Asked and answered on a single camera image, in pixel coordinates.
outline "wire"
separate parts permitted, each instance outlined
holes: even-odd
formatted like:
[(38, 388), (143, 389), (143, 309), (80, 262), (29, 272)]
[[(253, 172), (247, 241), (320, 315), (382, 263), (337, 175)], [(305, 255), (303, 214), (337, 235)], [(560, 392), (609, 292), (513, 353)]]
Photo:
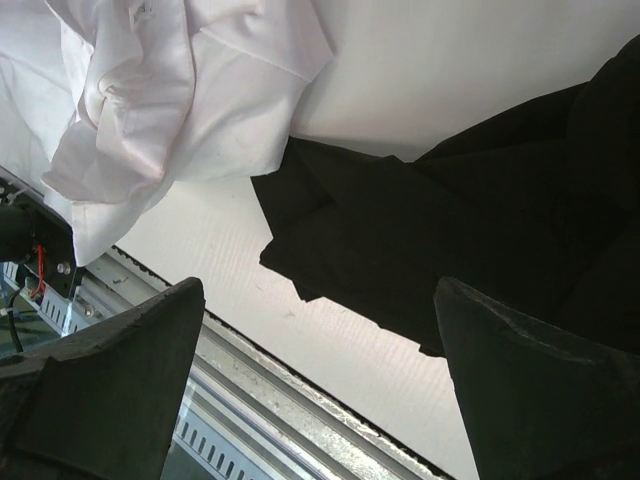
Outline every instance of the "wire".
[(44, 284), (44, 249), (42, 245), (36, 247), (36, 252), (38, 252), (38, 288), (31, 292), (31, 298), (35, 298), (38, 293), (44, 295), (46, 289)]
[(16, 329), (16, 322), (13, 318), (13, 304), (16, 301), (16, 298), (20, 295), (22, 290), (16, 290), (9, 297), (9, 302), (7, 303), (7, 318), (9, 319), (9, 334), (11, 335), (11, 341), (13, 342), (13, 346), (16, 349), (16, 352), (24, 352), (24, 348), (22, 348), (22, 343), (20, 343), (20, 337), (18, 337), (18, 330)]

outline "crumpled white clothing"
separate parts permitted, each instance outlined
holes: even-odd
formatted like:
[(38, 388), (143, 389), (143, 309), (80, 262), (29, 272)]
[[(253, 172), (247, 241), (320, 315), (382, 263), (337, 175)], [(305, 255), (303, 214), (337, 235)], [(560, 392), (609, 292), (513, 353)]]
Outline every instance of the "crumpled white clothing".
[(0, 95), (51, 161), (45, 201), (71, 224), (79, 265), (175, 180), (276, 170), (330, 58), (309, 0), (0, 6)]

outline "bolt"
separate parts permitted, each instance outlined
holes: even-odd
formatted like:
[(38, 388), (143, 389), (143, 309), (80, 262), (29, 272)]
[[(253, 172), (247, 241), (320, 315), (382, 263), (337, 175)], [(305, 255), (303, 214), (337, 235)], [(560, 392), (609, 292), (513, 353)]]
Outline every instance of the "bolt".
[(60, 274), (69, 275), (71, 273), (71, 265), (69, 265), (69, 262), (62, 262), (58, 264), (56, 270)]

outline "black fabric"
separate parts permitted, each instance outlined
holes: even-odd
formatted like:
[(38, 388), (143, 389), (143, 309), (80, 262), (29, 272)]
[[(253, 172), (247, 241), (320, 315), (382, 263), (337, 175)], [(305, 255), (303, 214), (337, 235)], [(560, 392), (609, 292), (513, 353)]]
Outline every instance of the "black fabric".
[(442, 276), (580, 330), (565, 302), (580, 302), (574, 289), (638, 208), (639, 96), (640, 37), (591, 82), (413, 164), (292, 138), (281, 169), (253, 179), (275, 237), (261, 263), (301, 298), (330, 298), (431, 355), (443, 353), (432, 302)]
[(454, 279), (440, 281), (435, 304), (481, 479), (640, 478), (640, 356)]

